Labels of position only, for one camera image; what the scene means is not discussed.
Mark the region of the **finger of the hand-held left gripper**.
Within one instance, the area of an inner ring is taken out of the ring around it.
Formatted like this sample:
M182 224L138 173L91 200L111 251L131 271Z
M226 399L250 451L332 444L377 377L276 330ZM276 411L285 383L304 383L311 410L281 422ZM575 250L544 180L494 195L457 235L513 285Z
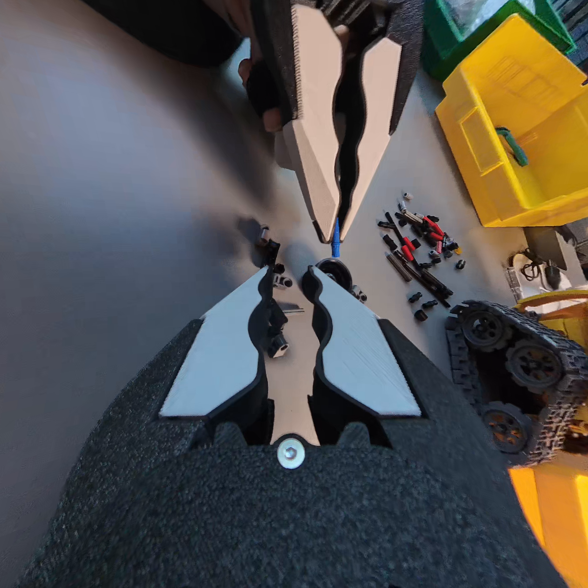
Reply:
M367 48L359 61L358 125L350 149L341 152L341 180L346 180L348 206L340 208L340 237L344 241L368 192L390 141L390 119L401 61L401 45L384 37Z
M296 174L319 240L329 243L341 205L334 98L342 76L342 45L319 9L294 3L289 16L298 109L276 134L276 163Z

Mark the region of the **clear plastic bag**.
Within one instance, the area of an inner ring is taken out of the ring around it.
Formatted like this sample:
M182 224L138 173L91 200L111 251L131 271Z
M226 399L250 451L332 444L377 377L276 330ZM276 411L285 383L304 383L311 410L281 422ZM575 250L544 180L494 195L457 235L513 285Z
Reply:
M464 37L471 35L503 8L508 1L463 1L457 16L459 30Z

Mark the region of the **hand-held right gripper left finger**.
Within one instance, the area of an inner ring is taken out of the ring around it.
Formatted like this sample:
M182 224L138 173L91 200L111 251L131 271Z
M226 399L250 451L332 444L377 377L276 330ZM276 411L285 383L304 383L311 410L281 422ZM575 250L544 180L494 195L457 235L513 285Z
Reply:
M210 436L218 425L232 422L247 442L270 441L274 405L263 342L272 298L273 270L265 267L201 316L160 419L201 420Z

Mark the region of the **printed paper sheets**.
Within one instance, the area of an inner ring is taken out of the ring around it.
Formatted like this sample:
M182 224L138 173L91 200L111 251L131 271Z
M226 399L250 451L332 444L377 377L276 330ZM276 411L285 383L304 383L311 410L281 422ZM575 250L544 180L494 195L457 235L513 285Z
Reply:
M556 228L525 228L523 233L526 246L508 258L504 270L515 301L550 292L587 290L573 241L565 241Z

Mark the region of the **yellow parts tray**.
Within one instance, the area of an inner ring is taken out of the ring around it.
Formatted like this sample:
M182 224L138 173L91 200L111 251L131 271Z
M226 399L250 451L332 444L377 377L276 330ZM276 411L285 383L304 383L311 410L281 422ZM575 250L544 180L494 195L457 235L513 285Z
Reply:
M536 539L569 587L587 587L587 456L509 469Z

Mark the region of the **yellow storage bin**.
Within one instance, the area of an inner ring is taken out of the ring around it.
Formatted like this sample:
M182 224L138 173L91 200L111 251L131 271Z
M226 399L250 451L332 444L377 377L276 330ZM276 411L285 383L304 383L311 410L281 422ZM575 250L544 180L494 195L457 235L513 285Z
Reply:
M436 108L483 226L561 226L587 217L587 75L519 15L443 82ZM496 126L509 128L519 166Z

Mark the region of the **person's left hand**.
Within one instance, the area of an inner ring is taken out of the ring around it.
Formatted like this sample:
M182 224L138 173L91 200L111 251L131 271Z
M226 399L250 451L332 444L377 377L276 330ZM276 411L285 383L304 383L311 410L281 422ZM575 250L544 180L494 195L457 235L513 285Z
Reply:
M204 1L242 38L251 44L251 56L239 63L238 73L243 87L246 87L254 64L262 61L262 52L256 39L250 1Z

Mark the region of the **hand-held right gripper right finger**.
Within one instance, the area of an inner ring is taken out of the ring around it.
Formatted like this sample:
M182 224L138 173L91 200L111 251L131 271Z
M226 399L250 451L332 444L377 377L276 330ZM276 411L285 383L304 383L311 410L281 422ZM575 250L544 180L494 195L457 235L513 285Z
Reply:
M319 348L308 396L319 440L338 440L350 423L386 440L383 423L422 419L423 408L383 330L383 322L318 267L303 276Z

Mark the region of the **yellow tracked toy robot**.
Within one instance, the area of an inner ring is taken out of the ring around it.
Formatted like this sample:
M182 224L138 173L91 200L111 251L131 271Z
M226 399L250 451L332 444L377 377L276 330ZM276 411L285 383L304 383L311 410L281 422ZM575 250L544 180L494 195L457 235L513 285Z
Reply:
M587 355L538 315L466 300L445 322L452 379L509 467L552 460L587 402Z

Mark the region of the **pile of small pins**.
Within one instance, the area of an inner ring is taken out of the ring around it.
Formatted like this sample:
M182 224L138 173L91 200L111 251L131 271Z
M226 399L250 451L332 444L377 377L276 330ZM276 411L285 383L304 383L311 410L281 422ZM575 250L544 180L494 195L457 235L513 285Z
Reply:
M384 210L377 227L387 262L405 285L413 287L406 296L413 318L423 323L437 307L450 308L454 291L438 277L437 269L462 250L438 216L413 210L413 200L410 192L402 192L396 210Z

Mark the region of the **black toy wheel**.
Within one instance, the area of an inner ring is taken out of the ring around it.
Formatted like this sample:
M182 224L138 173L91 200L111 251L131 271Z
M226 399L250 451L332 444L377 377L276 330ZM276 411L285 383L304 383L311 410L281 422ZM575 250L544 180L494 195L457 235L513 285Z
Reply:
M330 277L335 283L341 286L347 292L353 290L353 279L348 267L340 258L325 258L315 264L320 271Z

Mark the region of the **green curved tool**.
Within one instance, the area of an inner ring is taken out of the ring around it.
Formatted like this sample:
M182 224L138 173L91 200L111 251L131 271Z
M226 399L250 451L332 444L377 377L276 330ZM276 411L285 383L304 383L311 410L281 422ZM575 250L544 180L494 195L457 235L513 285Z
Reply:
M527 166L529 159L523 148L518 144L511 130L505 126L496 126L495 131L498 136L504 138L508 147L510 147L514 161L521 167Z

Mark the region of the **green storage bin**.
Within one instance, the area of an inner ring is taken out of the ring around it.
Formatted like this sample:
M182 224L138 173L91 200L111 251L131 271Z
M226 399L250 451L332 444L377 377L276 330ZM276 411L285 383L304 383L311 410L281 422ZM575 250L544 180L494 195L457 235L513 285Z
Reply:
M551 1L509 1L471 35L464 37L457 24L463 1L425 1L423 69L443 82L493 31L512 15L519 15L563 55L577 48Z

